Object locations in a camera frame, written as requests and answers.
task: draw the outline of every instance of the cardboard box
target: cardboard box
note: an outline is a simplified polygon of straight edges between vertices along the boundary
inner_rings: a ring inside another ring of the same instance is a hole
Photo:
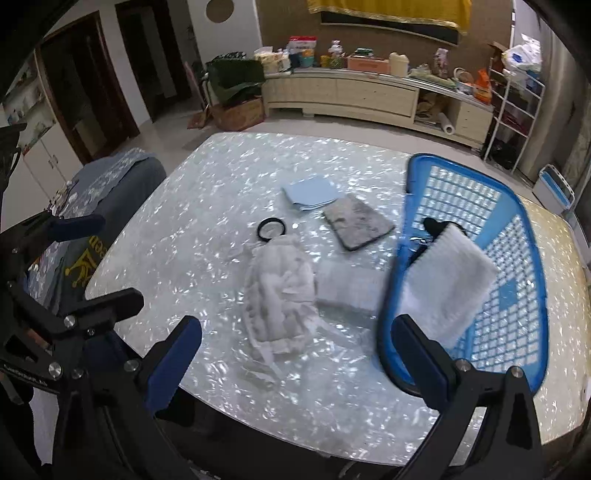
[[[213,121],[218,128],[230,132],[239,132],[265,119],[262,99],[255,98],[240,105],[224,108],[219,103],[212,107]]]
[[[390,73],[389,60],[372,59],[370,57],[347,57],[347,68],[359,72]]]

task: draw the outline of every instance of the doorway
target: doorway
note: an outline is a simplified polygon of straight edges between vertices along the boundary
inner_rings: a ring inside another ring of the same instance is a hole
[[[38,50],[47,96],[83,163],[139,134],[108,56],[98,12],[56,31]]]
[[[191,96],[166,0],[115,5],[125,50],[150,118]]]

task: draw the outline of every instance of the green bag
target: green bag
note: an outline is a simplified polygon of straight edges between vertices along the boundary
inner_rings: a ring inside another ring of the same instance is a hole
[[[258,60],[212,60],[207,64],[209,83],[224,107],[261,95],[265,73]]]

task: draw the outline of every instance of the blue cloth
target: blue cloth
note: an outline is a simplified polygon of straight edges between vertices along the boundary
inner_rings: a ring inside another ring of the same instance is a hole
[[[312,177],[283,187],[287,198],[300,210],[313,210],[328,205],[342,195],[328,179]]]

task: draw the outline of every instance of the orange package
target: orange package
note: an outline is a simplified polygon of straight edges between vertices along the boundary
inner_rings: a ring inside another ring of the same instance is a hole
[[[478,70],[478,78],[474,82],[474,98],[487,105],[492,102],[491,79],[485,69]]]

